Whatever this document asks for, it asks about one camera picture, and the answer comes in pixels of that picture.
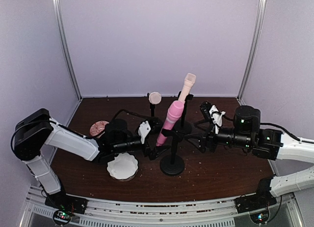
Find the pink microphone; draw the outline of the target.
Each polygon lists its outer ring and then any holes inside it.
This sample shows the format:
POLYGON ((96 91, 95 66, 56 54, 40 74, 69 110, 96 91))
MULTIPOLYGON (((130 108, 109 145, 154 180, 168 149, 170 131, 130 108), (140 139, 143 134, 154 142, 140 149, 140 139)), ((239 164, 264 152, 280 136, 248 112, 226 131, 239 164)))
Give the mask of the pink microphone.
POLYGON ((175 123, 178 121, 178 119, 181 117, 184 110, 184 102, 181 102, 179 100, 175 100, 167 111, 167 116, 165 119, 165 122, 163 124, 163 127, 159 133, 159 136, 157 138, 156 146, 162 146, 166 141, 166 136, 162 134, 162 130, 172 130, 175 123))

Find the short black mic stand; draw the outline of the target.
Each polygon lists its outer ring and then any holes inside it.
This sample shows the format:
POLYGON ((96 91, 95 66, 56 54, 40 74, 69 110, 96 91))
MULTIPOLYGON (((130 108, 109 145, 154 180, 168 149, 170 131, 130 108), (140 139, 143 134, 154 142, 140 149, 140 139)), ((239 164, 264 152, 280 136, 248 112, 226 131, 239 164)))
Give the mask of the short black mic stand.
POLYGON ((151 112, 151 117, 155 117, 155 107, 156 105, 152 105, 150 103, 150 112, 151 112))

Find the beige microphone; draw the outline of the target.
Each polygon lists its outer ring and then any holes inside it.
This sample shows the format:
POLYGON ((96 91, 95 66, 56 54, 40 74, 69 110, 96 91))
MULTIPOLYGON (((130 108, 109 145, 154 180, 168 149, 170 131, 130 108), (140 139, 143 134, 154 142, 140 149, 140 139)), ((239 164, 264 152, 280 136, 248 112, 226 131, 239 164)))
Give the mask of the beige microphone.
POLYGON ((152 105, 157 105, 161 102, 162 96, 159 92, 151 92, 148 95, 148 100, 152 105))
POLYGON ((182 88, 181 93, 178 97, 178 100, 180 102, 185 102, 185 99, 188 96, 188 94, 190 93, 195 82, 196 82, 196 75, 194 75, 192 73, 188 73, 184 79, 183 88, 182 88))

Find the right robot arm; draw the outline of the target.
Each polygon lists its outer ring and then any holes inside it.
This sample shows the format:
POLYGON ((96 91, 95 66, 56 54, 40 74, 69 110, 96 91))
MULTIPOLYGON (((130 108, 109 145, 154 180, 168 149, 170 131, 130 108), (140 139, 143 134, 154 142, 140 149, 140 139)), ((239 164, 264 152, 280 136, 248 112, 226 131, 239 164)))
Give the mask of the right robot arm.
MULTIPOLYGON (((261 112, 251 106, 236 108, 231 120, 233 127, 224 127, 225 112, 208 102, 200 106, 208 128, 197 134, 185 136, 185 140, 193 144, 200 152, 214 152, 218 145, 229 148, 240 148, 245 153, 267 160, 296 160, 307 163, 314 162, 314 141, 297 137, 282 126, 268 123, 262 129, 261 112)), ((256 200, 276 198, 281 195, 301 191, 314 186, 314 169, 307 168, 285 176, 273 176, 259 181, 256 200)))

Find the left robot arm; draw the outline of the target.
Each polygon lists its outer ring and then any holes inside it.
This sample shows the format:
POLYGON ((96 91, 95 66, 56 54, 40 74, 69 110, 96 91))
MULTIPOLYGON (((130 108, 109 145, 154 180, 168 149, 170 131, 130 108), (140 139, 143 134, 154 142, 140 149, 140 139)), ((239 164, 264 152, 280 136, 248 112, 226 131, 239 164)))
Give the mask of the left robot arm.
POLYGON ((47 109, 39 109, 16 125, 10 146, 14 155, 27 165, 42 185, 48 201, 57 208, 66 209, 74 201, 66 194, 60 178, 42 156, 44 145, 104 164, 112 178, 128 180, 138 169, 138 161, 130 152, 141 150, 145 157, 154 160, 170 148, 161 144, 150 146, 149 136, 157 128, 157 119, 146 117, 132 133, 125 120, 114 116, 103 131, 88 137, 58 123, 47 109))

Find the tall black mic stand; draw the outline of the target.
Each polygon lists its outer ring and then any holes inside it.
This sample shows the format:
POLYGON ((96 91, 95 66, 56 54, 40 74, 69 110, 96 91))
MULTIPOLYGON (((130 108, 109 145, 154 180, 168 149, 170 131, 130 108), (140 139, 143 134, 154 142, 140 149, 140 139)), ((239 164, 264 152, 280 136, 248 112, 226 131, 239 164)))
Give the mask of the tall black mic stand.
POLYGON ((183 113, 181 115, 181 118, 180 120, 178 120, 176 123, 175 123, 175 126, 174 128, 187 135, 187 134, 190 134, 191 131, 192 131, 192 125, 186 121, 186 113, 187 113, 187 104, 188 104, 188 101, 192 100, 193 99, 193 94, 188 94, 186 99, 185 99, 185 103, 184 103, 184 109, 183 109, 183 113))
POLYGON ((185 168, 183 159, 177 155, 178 144, 183 140, 184 135, 177 130, 162 129, 165 137, 171 137, 171 154, 164 156, 160 161, 160 170, 167 176, 180 175, 185 168))

